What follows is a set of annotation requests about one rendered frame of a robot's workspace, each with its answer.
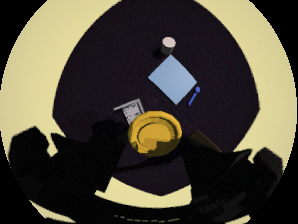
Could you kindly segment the blue spoon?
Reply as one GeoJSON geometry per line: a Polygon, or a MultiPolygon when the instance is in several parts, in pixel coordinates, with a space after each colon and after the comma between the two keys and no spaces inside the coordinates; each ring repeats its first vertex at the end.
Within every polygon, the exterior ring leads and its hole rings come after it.
{"type": "MultiPolygon", "coordinates": [[[[194,88],[196,88],[196,87],[194,87],[194,88]]],[[[197,87],[196,89],[194,89],[194,91],[200,92],[201,91],[201,88],[200,87],[197,87]]],[[[192,104],[192,101],[194,100],[194,96],[196,96],[196,95],[197,95],[197,93],[193,93],[193,96],[190,97],[190,100],[188,101],[188,104],[189,105],[192,104]]]]}

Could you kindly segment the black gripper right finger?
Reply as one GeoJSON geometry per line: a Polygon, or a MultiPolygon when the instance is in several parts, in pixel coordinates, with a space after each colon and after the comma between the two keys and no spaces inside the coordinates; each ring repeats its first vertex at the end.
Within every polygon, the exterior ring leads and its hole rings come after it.
{"type": "Polygon", "coordinates": [[[249,159],[249,155],[253,152],[253,148],[229,153],[214,151],[208,145],[184,135],[184,132],[178,148],[184,160],[194,198],[204,196],[206,190],[213,188],[213,185],[216,185],[234,164],[249,159]]]}

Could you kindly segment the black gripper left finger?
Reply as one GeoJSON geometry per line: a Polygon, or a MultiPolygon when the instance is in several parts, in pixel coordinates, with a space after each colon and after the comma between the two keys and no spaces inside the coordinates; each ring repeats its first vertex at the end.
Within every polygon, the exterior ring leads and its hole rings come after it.
{"type": "Polygon", "coordinates": [[[57,152],[68,156],[68,159],[81,165],[86,176],[97,186],[97,190],[105,193],[109,181],[112,179],[114,169],[120,161],[121,153],[128,143],[129,127],[121,131],[113,132],[112,135],[102,136],[101,139],[82,143],[73,139],[67,139],[60,133],[51,133],[53,145],[56,145],[57,152]]]}

